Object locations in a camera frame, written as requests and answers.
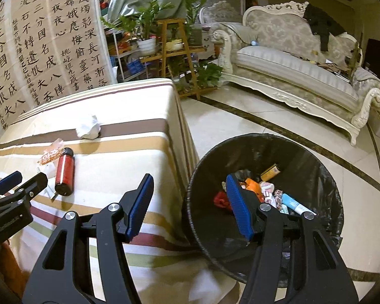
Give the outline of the blue white powder tube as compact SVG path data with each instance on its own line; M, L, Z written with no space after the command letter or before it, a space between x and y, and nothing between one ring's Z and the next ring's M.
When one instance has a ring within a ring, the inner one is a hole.
M302 215L305 212L311 213L312 215L316 215L313 211L308 209L306 206L302 205L298 201L296 201L294 198L289 196L288 194L283 193L282 195L282 204L287 206L287 208L293 210L295 213L298 213L298 215Z

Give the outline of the amber glass bottle gold label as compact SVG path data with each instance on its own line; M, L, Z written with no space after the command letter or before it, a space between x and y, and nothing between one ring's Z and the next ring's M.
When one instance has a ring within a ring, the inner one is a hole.
M267 170L261 173L260 178L264 182L268 182L275 176L277 176L279 173L281 173L281 170L279 169L277 164L273 164Z

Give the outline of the pink white snack wrapper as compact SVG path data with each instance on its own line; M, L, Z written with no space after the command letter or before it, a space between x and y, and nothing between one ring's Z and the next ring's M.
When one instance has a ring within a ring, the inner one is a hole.
M272 183L261 181L259 184L261 188L261 193L263 196L263 201L267 204L270 204L274 208L277 207L275 197L273 196L275 191L275 186Z

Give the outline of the red plastic bag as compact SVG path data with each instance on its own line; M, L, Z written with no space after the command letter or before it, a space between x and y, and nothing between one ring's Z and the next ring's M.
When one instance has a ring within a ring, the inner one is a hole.
M224 191L219 191L214 196L213 204L220 209L226 209L228 211L232 210L231 203L227 197L226 192L224 192Z

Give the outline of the black trash bin with bag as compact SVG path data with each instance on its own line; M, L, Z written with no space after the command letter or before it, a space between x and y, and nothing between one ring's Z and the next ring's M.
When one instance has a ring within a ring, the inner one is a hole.
M251 133L218 143L194 169L182 204L182 227L214 270L246 282L259 244L241 235L226 198L225 180L253 180L277 197L287 194L313 211L336 246L342 242L343 204L336 182L311 152L272 134Z

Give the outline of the white plastic packet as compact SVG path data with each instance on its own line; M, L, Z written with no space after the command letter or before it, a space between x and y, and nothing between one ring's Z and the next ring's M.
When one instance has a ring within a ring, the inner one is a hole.
M47 163L45 165L38 165L38 169L40 172L44 173L48 178L48 184L44 190L45 194L53 199L57 194L55 191L55 178L57 173L58 165L54 162Z

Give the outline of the red can bottle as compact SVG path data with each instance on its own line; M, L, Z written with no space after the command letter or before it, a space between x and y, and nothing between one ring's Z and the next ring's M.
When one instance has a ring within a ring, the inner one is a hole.
M61 196L70 196L74 187L74 152L65 147L58 159L55 176L55 192Z

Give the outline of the orange white snack wrapper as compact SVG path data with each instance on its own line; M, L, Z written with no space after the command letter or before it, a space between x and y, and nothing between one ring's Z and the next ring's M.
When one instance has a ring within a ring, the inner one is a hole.
M45 148L43 155L38 160L40 165L46 165L57 160L64 152L64 141L56 139L48 147Z

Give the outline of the orange crumpled wrapper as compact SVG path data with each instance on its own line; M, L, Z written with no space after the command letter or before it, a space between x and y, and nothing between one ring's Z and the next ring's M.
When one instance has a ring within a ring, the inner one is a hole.
M252 178L247 178L246 180L242 181L241 187L243 189L253 192L260 202L264 202L264 197L261 192L260 184L254 181Z

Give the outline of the calligraphy screen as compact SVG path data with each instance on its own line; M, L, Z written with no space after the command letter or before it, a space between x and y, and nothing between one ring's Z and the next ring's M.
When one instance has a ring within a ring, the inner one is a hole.
M30 110L116 81L99 0L0 2L0 138Z

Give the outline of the potted plant white pot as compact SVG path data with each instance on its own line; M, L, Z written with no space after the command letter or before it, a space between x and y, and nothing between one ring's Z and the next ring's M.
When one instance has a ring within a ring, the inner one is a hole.
M107 28L133 34L137 39L141 56L152 56L157 53L156 38L151 37L152 30L157 28L156 18L162 11L173 7L170 2L160 4L158 0L148 0L138 12L119 16L114 23L105 20L103 16L100 20Z

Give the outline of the small green floor plant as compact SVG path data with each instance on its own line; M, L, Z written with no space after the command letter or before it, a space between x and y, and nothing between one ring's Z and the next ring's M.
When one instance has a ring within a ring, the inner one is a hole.
M196 67L198 86L202 89L217 87L223 68L215 63L203 63Z

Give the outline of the ornate white sofa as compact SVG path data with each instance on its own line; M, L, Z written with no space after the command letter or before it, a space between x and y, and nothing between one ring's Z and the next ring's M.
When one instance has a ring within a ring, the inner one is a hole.
M325 119L356 145L371 109L380 109L380 79L362 68L361 48L347 32L330 34L322 51L305 17L311 8L308 2L253 6L241 23L212 24L221 81Z

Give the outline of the black garment on sofa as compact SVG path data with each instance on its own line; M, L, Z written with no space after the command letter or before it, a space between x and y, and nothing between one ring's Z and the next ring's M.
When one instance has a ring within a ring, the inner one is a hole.
M313 35L320 38L320 50L328 52L330 35L338 36L345 33L345 29L322 9L308 4L303 18L308 22Z

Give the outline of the tall green plant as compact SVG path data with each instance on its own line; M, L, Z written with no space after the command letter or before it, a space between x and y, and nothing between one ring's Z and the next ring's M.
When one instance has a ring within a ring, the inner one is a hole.
M186 8L185 32L190 47L203 45L202 27L196 23L199 13L207 0L183 0Z

